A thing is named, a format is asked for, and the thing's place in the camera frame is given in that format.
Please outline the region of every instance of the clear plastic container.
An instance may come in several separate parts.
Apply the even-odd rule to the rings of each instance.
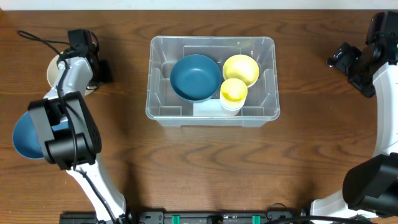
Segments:
[[[225,61],[236,54],[248,55],[257,62],[259,79],[249,88],[244,106],[237,115],[194,116],[193,103],[173,91],[170,84],[173,66],[191,54],[212,58],[221,71]],[[220,90],[212,97],[218,98]],[[163,126],[260,127],[277,119],[280,107],[274,41],[269,37],[154,37],[150,43],[146,114]]]

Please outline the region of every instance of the blue bowl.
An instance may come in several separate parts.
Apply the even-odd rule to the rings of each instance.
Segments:
[[[189,55],[179,60],[170,75],[178,96],[191,103],[209,100],[221,85],[221,70],[211,58]]]
[[[68,128],[68,122],[61,122],[52,127],[54,131],[65,128]],[[44,158],[29,112],[24,113],[15,125],[12,132],[12,143],[16,151],[28,159]]]

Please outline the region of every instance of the wood grain surface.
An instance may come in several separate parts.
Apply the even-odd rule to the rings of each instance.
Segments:
[[[45,74],[55,56],[16,30],[64,41],[70,29],[98,36],[115,82],[85,101],[101,133],[104,163],[133,208],[264,210],[274,202],[300,208],[336,192],[346,172],[373,154],[376,97],[363,97],[325,60],[343,42],[364,47],[374,13],[6,12],[0,22],[0,223],[58,223],[63,211],[93,210],[66,172],[13,148],[14,124],[30,101],[49,91]],[[150,120],[149,48],[157,35],[273,38],[280,117],[261,128],[163,128]]]

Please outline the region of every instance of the white wall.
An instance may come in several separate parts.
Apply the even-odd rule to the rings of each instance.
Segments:
[[[3,10],[398,9],[398,0],[0,0]]]

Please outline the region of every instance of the plastic bin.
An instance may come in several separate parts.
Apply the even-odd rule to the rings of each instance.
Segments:
[[[259,79],[249,88],[246,102],[237,115],[194,116],[193,103],[173,91],[171,70],[181,58],[191,54],[212,58],[221,71],[224,62],[236,54],[248,55],[257,62]],[[220,90],[212,98],[220,98]],[[163,126],[260,127],[277,119],[280,108],[274,41],[269,37],[154,37],[150,43],[146,114]]]

